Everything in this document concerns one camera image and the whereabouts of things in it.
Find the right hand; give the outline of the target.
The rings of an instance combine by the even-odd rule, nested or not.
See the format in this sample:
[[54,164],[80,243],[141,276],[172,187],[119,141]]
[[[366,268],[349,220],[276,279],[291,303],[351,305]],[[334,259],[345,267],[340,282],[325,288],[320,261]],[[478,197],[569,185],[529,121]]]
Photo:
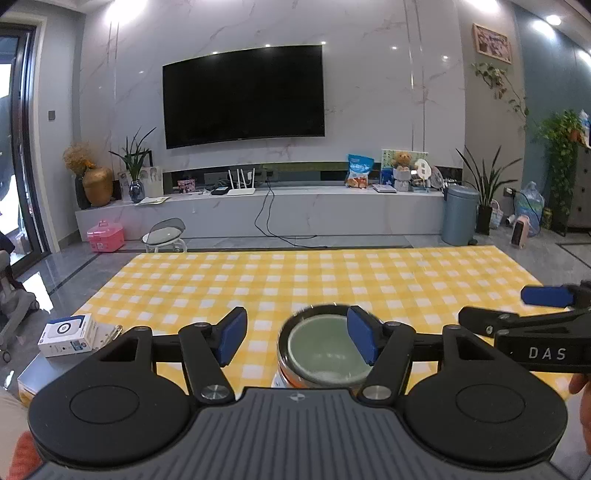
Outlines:
[[569,392],[567,405],[572,417],[568,423],[565,465],[571,478],[580,479],[590,469],[590,375],[574,374]]

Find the left hand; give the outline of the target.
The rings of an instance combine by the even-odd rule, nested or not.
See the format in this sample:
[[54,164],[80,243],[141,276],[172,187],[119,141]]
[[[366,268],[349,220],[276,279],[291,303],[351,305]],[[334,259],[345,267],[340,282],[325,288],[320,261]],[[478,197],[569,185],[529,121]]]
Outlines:
[[1,478],[26,479],[42,465],[27,422],[27,408],[6,390],[0,399]]

